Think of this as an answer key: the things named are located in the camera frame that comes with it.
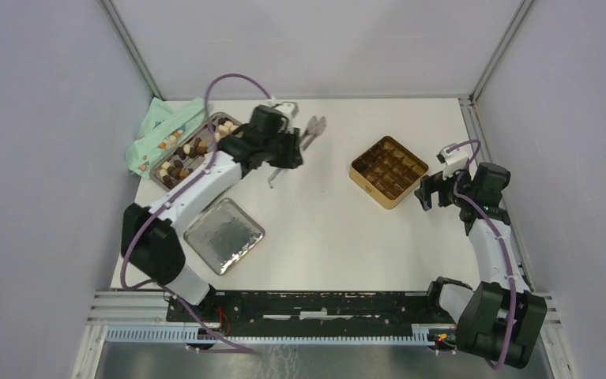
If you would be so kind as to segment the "steel serving tongs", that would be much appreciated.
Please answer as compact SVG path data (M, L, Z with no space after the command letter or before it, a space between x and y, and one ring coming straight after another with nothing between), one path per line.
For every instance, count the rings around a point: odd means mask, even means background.
M311 117L308 121L306 129L304 130L303 135L301 136L301 151L304 152L307 150L310 145L314 142L316 138L322 135L326 131L327 122L326 117L322 116L318 118L317 116ZM270 189L274 188L274 183L277 180L277 177L280 176L283 172L288 171L288 169L277 168L267 180Z

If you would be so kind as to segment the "gold chocolate box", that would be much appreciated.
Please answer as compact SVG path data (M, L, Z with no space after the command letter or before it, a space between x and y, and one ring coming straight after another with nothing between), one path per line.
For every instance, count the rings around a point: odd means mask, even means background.
M355 158L349 178L383 208L390 210L420 184L429 166L391 136L384 136Z

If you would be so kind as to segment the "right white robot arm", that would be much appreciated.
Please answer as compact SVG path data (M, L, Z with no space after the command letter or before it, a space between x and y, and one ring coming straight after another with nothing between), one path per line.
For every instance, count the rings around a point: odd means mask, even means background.
M547 314L544 298L531 292L518 271L511 220L500 206L510 179L506 168L481 163L474 174L460 169L450 177L424 175L414 192L424 210L431 209L434 194L440 207L459 207L480 273L475 289L438 278L434 294L423 302L424 312L434 322L452 317L457 349L485 359L495 370L527 366Z

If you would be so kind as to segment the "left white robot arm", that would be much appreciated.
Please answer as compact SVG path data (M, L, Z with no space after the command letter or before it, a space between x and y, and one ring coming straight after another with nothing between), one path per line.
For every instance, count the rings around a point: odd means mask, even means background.
M121 256L186 301L186 312L196 321L209 320L216 311L208 295L212 285L186 263L180 238L217 197L263 163L295 169L302 165L300 130L293 125L294 102L259 105L250 120L218 140L212 155L189 177L148 206L129 205L123 215Z

